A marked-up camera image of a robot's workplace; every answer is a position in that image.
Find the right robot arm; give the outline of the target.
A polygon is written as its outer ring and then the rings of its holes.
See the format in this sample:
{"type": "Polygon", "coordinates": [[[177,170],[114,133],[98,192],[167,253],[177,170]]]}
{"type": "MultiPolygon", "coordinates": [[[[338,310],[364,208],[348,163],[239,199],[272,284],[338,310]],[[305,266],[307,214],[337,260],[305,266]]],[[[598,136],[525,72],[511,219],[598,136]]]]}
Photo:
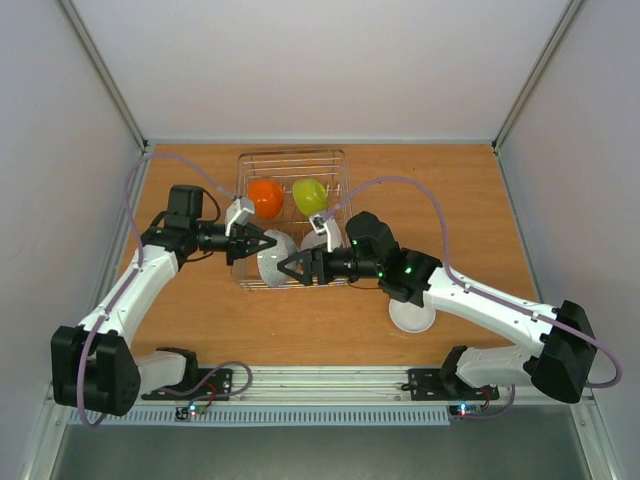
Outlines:
{"type": "Polygon", "coordinates": [[[452,397],[494,384],[533,386],[568,404],[580,400],[597,352],[582,306],[569,300],[559,307],[530,303],[464,279],[441,260],[401,247],[370,212],[352,217],[346,234],[348,246],[296,252],[280,260],[278,270],[305,286],[374,278],[390,298],[393,322],[407,332],[428,329],[442,311],[510,341],[500,348],[453,348],[440,370],[442,387],[452,397]]]}

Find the orange bowl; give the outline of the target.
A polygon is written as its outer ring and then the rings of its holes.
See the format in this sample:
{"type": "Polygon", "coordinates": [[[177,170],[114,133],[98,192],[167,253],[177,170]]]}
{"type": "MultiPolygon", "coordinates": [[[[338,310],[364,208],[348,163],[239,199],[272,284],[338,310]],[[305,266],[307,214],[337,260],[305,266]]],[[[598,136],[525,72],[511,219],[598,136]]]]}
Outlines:
{"type": "Polygon", "coordinates": [[[282,187],[266,178],[251,181],[247,196],[254,204],[255,214],[265,220],[275,218],[282,210],[285,200],[282,187]]]}

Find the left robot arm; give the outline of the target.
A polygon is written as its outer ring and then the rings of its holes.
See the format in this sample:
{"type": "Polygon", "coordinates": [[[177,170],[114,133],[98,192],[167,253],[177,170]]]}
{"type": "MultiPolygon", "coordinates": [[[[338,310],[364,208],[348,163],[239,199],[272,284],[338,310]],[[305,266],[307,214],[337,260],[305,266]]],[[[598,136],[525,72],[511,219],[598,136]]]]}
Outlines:
{"type": "Polygon", "coordinates": [[[52,392],[59,405],[122,416],[146,394],[194,396],[205,383],[197,356],[160,348],[135,358],[131,345],[161,290],[193,254],[221,252],[228,264],[275,245],[252,224],[253,202],[234,199],[227,210],[205,220],[202,187],[175,185],[168,206],[138,239],[131,263],[105,298],[77,326],[61,326],[51,338],[52,392]]]}

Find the grey patterned bowl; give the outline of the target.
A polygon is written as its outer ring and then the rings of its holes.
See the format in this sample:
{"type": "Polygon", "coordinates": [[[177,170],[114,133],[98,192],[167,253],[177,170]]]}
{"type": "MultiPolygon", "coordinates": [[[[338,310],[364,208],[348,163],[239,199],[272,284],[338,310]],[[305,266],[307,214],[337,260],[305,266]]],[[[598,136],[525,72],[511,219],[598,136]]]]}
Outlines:
{"type": "Polygon", "coordinates": [[[269,288],[279,288],[284,285],[289,276],[278,269],[278,263],[298,252],[294,240],[284,232],[270,229],[265,235],[276,241],[274,246],[257,254],[257,266],[262,281],[269,288]]]}

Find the green bowl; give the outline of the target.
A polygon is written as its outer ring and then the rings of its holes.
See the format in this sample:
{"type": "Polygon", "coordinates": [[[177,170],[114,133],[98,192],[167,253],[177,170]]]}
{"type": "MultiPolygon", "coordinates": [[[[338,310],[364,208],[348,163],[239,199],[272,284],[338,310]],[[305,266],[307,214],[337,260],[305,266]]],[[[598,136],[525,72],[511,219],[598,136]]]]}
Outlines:
{"type": "Polygon", "coordinates": [[[313,178],[296,180],[292,185],[292,195],[297,208],[307,217],[328,206],[328,195],[324,186],[313,178]]]}

